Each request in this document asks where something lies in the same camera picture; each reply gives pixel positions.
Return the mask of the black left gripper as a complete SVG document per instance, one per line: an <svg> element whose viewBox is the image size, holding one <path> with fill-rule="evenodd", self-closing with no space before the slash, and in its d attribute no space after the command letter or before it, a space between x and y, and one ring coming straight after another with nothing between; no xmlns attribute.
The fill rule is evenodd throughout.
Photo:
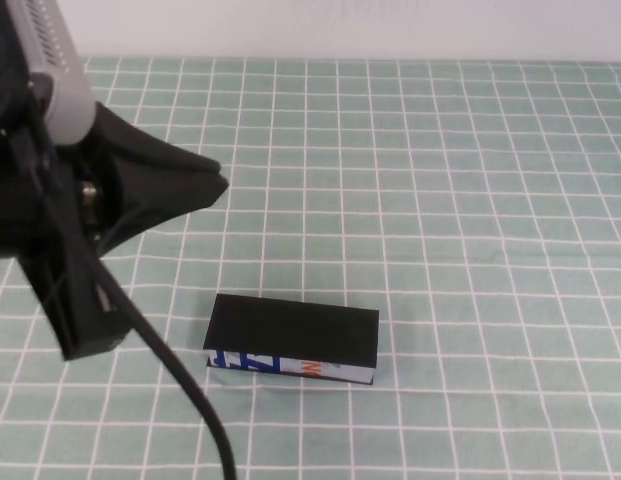
<svg viewBox="0 0 621 480"><path fill-rule="evenodd" d="M125 160L98 177L100 255L211 207L229 186L218 161L96 103L56 2L0 1L0 259L20 264L66 360L111 351L128 333L93 275L100 193L82 141Z"/></svg>

